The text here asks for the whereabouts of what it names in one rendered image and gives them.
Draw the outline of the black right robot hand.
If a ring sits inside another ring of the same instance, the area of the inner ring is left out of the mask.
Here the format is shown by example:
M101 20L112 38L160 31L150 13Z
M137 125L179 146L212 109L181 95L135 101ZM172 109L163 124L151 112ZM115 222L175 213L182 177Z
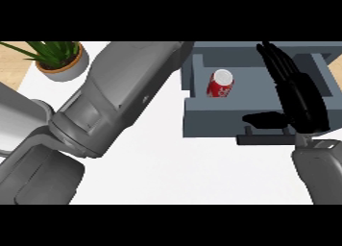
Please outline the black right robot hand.
M322 96L311 76L303 73L287 53L269 41L256 44L274 79L283 113L266 111L247 114L243 121L256 129L283 129L290 125L299 134L330 130Z

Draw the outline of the blue-grey open drawer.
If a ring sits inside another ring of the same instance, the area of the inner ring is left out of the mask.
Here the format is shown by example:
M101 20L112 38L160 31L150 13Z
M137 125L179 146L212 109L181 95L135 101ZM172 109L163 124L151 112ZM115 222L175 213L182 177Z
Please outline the blue-grey open drawer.
M342 90L336 83L321 54L297 54L293 57L297 68L308 73L321 92L327 104L342 101ZM260 57L253 57L240 64L227 59L206 58L205 54L194 54L181 66L181 86L190 91L190 96L206 98L210 74L225 69L231 72L235 85L228 98L241 102L243 99L265 99L271 103L278 101L275 84Z

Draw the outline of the red can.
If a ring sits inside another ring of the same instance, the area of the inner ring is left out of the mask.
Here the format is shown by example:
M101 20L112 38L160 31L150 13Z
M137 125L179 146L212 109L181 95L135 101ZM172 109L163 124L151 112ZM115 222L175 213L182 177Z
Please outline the red can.
M207 97L227 97L234 85L234 76L227 69L212 72L207 85Z

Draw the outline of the blue-grey drawer front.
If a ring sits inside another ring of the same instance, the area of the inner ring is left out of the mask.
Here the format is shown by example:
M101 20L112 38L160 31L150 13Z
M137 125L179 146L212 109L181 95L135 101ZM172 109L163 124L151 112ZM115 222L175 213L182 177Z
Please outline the blue-grey drawer front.
M342 98L324 97L330 130L342 128ZM277 96L265 99L194 97L184 100L182 136L234 137L244 132L246 114L263 111L283 112Z

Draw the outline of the blue-grey cabinet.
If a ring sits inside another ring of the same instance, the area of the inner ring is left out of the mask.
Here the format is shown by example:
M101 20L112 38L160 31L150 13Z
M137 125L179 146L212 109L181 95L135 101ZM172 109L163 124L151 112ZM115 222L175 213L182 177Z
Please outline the blue-grey cabinet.
M259 60L258 41L197 41L194 54L225 55L240 61L243 58ZM342 55L342 41L272 41L272 44L293 57L296 54L321 54L327 62Z

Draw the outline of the grey plant pot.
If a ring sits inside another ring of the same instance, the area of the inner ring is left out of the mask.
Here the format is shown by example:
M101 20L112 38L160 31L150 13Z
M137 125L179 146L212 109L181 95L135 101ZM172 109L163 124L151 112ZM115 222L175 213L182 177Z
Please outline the grey plant pot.
M41 73L54 82L67 82L73 80L84 72L90 64L90 55L84 48L79 46L78 56L67 66L60 69L48 70L42 67L39 62L35 62L35 66Z

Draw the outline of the green leafy plant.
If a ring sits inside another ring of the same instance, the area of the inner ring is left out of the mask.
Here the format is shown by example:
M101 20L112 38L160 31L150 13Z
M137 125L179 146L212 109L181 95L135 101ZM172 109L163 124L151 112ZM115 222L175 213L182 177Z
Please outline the green leafy plant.
M35 61L44 70L65 68L79 57L78 41L28 41L32 52L0 41L0 45L26 55L29 61Z

